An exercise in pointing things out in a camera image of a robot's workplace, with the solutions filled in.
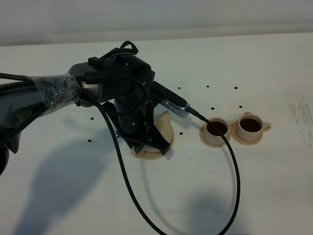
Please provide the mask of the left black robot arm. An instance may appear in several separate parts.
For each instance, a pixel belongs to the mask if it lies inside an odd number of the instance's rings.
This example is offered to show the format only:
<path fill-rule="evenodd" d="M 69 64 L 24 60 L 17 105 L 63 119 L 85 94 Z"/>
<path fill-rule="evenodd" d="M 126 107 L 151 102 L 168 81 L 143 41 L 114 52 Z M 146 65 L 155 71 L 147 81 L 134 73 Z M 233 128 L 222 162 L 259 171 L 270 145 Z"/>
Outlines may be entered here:
<path fill-rule="evenodd" d="M 137 47 L 124 42 L 102 57 L 76 64 L 68 73 L 29 77 L 2 73 L 0 87 L 0 168 L 19 149 L 21 131 L 35 119 L 70 104 L 96 106 L 115 126 L 132 153 L 146 158 L 172 147 L 170 124 L 154 116 L 155 73 L 137 57 Z"/>

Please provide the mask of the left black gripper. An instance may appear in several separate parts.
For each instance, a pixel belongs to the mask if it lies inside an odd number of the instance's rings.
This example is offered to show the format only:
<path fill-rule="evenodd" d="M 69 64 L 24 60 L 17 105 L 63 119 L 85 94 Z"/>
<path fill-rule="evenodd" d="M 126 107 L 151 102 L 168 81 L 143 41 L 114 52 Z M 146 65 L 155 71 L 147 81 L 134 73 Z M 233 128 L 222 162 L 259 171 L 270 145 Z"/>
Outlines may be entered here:
<path fill-rule="evenodd" d="M 170 143 L 155 126 L 154 108 L 159 104 L 159 98 L 152 96 L 141 103 L 141 97 L 120 96 L 103 104 L 103 108 L 114 124 L 117 133 L 125 140 L 130 149 L 139 153 L 145 145 L 154 147 L 165 155 L 170 149 Z"/>

